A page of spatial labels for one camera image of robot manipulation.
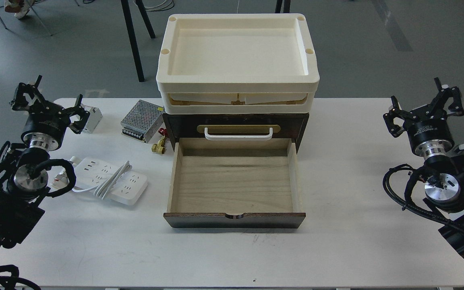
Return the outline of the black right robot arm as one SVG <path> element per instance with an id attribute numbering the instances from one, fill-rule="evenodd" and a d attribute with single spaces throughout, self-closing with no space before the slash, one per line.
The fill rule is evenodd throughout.
<path id="1" fill-rule="evenodd" d="M 393 137 L 407 133 L 419 168 L 402 164 L 383 177 L 383 189 L 403 210 L 443 225 L 442 237 L 464 258 L 464 155 L 449 156 L 455 142 L 447 124 L 450 116 L 464 115 L 458 87 L 434 79 L 438 93 L 431 103 L 402 110 L 396 97 L 383 115 Z"/>

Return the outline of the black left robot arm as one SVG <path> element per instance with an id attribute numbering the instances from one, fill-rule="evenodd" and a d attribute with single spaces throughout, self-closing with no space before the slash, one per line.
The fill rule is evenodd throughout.
<path id="1" fill-rule="evenodd" d="M 39 207 L 44 198 L 62 196 L 76 183 L 72 164 L 51 159 L 49 153 L 61 147 L 67 128 L 80 134 L 90 113 L 81 94 L 68 108 L 44 99 L 38 89 L 41 79 L 18 84 L 10 102 L 14 111 L 26 111 L 28 119 L 21 143 L 6 142 L 0 149 L 0 248 L 22 243 L 44 215 Z M 40 288 L 19 273 L 15 265 L 0 266 L 0 289 L 14 290 L 17 284 Z"/>

